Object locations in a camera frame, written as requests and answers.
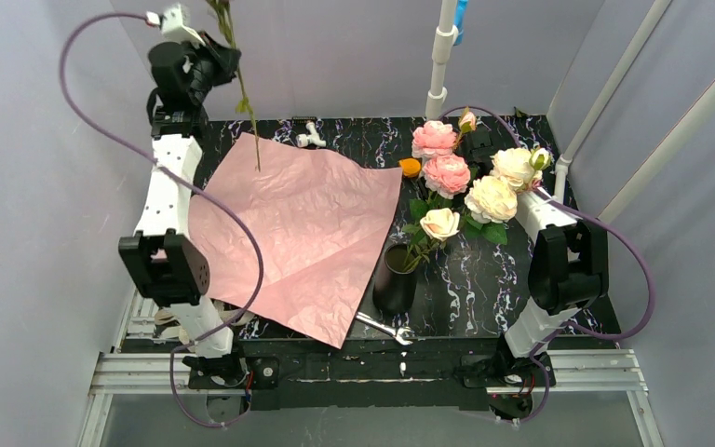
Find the pink flower bunch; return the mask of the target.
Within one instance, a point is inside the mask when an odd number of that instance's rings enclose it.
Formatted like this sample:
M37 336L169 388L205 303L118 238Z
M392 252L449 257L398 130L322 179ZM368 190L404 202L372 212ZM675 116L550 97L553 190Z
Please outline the pink flower bunch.
M412 222L402 231L411 236L408 267L430 260L447 242L464 234L494 245L507 243L506 224L516 217L519 196L539 186L552 164L552 154L535 146L501 149L487 175L476 176L459 156L459 142L478 129L473 111L463 109L456 125L427 120L412 132L411 156L422 163L419 198L410 201Z

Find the green flower stem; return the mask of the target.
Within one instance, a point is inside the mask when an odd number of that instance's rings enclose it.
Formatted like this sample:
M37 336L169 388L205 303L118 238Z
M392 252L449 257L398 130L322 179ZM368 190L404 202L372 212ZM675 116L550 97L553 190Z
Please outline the green flower stem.
M225 39L228 47L232 49L238 49L235 25L233 21L231 2L229 0L207 0L209 8L211 9L212 16L215 18L218 29ZM244 76L242 74L242 65L239 62L236 68L236 78L240 85L241 99L236 105L236 111L239 114L247 115L250 119L251 128L253 131L254 138L254 153L255 153L255 164L256 170L262 170L261 162L261 151L260 151L260 137L257 130L257 120L256 115L253 110L252 104L250 102L250 97L246 89L246 83Z

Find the pink wrapping paper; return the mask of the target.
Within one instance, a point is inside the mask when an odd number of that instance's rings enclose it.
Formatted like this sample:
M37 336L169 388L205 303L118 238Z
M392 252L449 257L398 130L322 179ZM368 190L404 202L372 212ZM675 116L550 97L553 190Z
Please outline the pink wrapping paper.
M238 137L189 210L209 296L340 347L394 222L398 168Z

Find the cream ribbon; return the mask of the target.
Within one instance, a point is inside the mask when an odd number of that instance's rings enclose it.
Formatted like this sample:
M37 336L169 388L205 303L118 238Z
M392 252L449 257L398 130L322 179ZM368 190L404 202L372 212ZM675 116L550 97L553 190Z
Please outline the cream ribbon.
M193 338L222 325L225 321L235 317L239 313L239 308L223 309L214 306L212 309L204 311L194 310L189 305L177 305L171 308L161 308L155 313L154 319L157 326L168 326L175 323L169 329L163 329L159 335L162 339L176 338L183 343L188 343L191 339L188 329L193 330Z

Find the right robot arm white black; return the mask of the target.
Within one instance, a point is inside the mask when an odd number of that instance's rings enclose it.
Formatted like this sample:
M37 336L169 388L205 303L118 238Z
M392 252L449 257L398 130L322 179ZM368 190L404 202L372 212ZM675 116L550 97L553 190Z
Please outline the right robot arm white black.
M607 234L557 208L542 187L552 162L546 148L493 150L483 130L466 132L456 145L476 176L464 197L467 225L499 243L516 222L533 244L530 298L503 336L499 357L511 362L546 351L546 338L609 287Z

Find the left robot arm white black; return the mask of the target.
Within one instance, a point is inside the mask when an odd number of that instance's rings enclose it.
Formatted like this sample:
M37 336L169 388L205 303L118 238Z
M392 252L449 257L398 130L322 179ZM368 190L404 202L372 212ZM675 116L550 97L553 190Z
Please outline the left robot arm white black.
M152 169L142 215L118 253L138 292L175 317L196 343L196 354L219 359L232 352L234 334L207 296L211 275L205 255L189 237L191 182L202 157L199 141L210 91L236 75L239 52L200 32L196 41L163 42L148 53L155 89L147 101Z

